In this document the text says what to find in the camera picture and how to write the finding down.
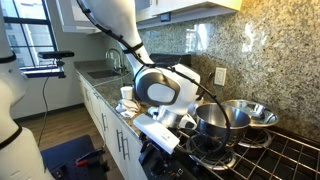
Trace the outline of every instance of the kitchen sink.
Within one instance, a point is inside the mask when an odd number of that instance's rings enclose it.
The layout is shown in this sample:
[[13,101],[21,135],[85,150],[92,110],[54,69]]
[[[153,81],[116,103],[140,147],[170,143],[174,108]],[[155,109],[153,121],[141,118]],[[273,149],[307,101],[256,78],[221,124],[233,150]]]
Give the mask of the kitchen sink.
[[102,70],[102,71],[94,71],[94,72],[88,72],[89,76],[91,76],[93,79],[100,79],[100,78],[107,78],[107,77],[113,77],[113,76],[119,76],[120,73],[108,69],[108,70]]

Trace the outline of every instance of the electrical outlet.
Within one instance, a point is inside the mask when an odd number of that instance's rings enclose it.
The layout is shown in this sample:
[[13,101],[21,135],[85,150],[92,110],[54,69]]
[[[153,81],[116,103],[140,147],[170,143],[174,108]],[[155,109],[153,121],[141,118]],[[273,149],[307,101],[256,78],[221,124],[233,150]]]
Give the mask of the electrical outlet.
[[214,77],[214,84],[224,86],[224,83],[226,81],[226,68],[216,68],[216,73]]

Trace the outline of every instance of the wooden floor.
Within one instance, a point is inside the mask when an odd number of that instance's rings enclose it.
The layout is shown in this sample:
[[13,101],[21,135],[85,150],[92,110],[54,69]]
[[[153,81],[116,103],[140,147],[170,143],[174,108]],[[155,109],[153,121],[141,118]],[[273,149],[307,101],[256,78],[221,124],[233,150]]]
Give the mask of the wooden floor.
[[[26,120],[19,124],[22,127],[30,129],[38,142],[44,124],[43,117]],[[47,117],[47,123],[42,134],[39,148],[40,150],[48,149],[85,134],[88,134],[91,137],[95,148],[100,148],[104,145],[103,140],[85,107],[55,113]],[[106,147],[105,150],[106,153],[103,155],[103,159],[108,162],[110,168],[110,171],[107,172],[107,179],[124,179],[109,150]]]

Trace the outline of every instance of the white wall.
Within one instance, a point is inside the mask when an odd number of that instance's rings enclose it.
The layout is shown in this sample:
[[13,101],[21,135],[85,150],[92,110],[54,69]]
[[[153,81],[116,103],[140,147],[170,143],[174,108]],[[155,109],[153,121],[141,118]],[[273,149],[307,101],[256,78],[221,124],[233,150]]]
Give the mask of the white wall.
[[[56,1],[48,0],[47,5],[58,49],[70,50],[75,53],[72,58],[62,59],[66,63],[64,68],[67,77],[65,79],[51,77],[48,80],[45,94],[49,110],[54,110],[82,103],[73,62],[103,59],[106,50],[100,33],[86,35],[62,32]],[[29,79],[29,87],[25,97],[11,109],[13,119],[45,111],[45,104],[42,98],[45,79]]]

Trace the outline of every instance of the wall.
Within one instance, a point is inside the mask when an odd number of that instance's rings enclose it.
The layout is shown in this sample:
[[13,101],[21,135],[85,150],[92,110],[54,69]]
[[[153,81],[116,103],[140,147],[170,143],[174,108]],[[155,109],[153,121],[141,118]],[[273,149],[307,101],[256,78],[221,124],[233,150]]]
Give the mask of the wall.
[[[66,64],[65,79],[49,78],[45,94],[49,110],[59,109],[82,103],[74,61],[103,59],[105,49],[101,34],[86,35],[82,33],[64,33],[57,11],[56,1],[47,1],[49,15],[59,50],[70,50],[75,53],[72,58],[62,59]],[[16,104],[11,115],[15,118],[25,117],[45,111],[42,88],[46,78],[29,79],[29,88],[25,97]]]
[[202,81],[227,68],[220,101],[252,100],[277,126],[320,142],[320,1],[243,0],[241,11],[140,30],[149,53],[192,52]]

